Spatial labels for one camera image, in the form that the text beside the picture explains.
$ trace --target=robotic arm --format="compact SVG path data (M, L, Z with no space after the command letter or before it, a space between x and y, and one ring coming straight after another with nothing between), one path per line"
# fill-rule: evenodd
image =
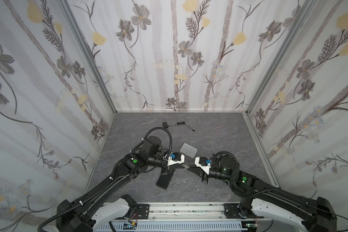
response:
M161 140L148 135L154 130L164 130L169 135L170 146L164 152ZM160 167L161 176L157 186L166 190L175 168L183 168L184 156L172 153L170 132L162 127L155 127L144 136L129 154L119 160L101 183L73 202L64 200L57 207L57 214L38 227L38 232L45 232L43 227L56 220L60 232L93 232L93 229L116 218L129 219L138 212L137 203L123 195L116 202L103 205L108 198L123 185L146 172L148 166ZM227 218L269 217L294 225L309 232L336 232L337 218L328 200L317 200L298 196L269 185L263 180L240 170L236 157L221 151L213 157L196 157L195 165L189 171L208 183L209 178L222 180L230 185L232 191L242 198L236 206L224 204Z

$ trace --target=wallpaper panel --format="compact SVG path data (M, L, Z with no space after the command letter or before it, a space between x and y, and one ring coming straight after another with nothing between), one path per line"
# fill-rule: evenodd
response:
M348 217L348 1L318 1L250 116L283 187Z
M68 0L118 110L245 110L303 1Z
M111 120L57 3L0 1L0 231L82 195Z

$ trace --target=gray cable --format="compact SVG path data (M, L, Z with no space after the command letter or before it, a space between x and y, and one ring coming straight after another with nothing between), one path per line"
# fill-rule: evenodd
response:
M199 191L199 190L194 190L194 189L189 189L189 188L186 188L186 187L183 187L173 181L170 181L170 183L178 186L178 187L181 187L181 188L184 188L184 189L187 189L187 190L190 190L190 191L194 191L194 192L199 192L199 193L228 193L228 194L233 194L233 192L205 192L205 191Z

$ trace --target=gray marble tabletop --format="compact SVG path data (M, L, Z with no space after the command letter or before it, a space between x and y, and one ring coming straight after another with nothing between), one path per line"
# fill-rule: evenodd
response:
M116 161L128 154L149 129L162 126L162 122L165 121L169 125L185 121L195 130L193 132L185 125L169 127L173 152L179 152L184 143L198 149L196 157L210 157L218 151L229 151L236 155L241 170L269 183L267 172L241 113L117 113L90 179L88 190L110 174ZM168 148L169 139L164 131L156 130L150 135L159 137L163 147ZM185 164L193 165L194 159L186 156ZM186 169L176 169L172 177L174 183L184 188L173 183L167 190L157 187L156 181L159 175L158 168L139 175L112 195L108 202L113 202L124 194L129 194L137 202L240 200L226 183L215 179L210 179L209 184L201 183L201 178Z

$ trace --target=floral wallpaper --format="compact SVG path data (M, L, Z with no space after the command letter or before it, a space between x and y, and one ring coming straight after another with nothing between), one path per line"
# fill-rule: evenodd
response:
M244 111L304 2L68 3L118 110Z
M56 2L0 1L0 231L84 193L112 114Z
M348 217L348 1L317 2L249 116L283 187Z

